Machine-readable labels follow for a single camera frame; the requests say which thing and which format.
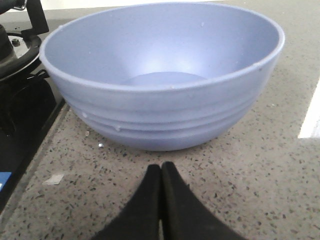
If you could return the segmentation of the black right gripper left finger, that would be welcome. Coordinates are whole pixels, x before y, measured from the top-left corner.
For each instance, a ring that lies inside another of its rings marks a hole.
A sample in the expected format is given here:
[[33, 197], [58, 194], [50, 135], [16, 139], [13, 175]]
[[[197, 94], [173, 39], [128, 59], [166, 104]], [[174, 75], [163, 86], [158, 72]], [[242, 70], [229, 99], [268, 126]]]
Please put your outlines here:
[[93, 240], [158, 240], [161, 168], [151, 164], [123, 210]]

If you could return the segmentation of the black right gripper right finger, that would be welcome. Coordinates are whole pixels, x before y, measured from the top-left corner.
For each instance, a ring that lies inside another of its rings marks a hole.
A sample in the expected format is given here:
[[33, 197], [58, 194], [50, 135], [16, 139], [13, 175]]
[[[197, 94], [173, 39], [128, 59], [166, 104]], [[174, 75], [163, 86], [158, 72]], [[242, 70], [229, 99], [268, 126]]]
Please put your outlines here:
[[162, 229], [166, 240], [243, 240], [216, 218], [184, 182], [173, 162], [161, 166], [165, 214]]

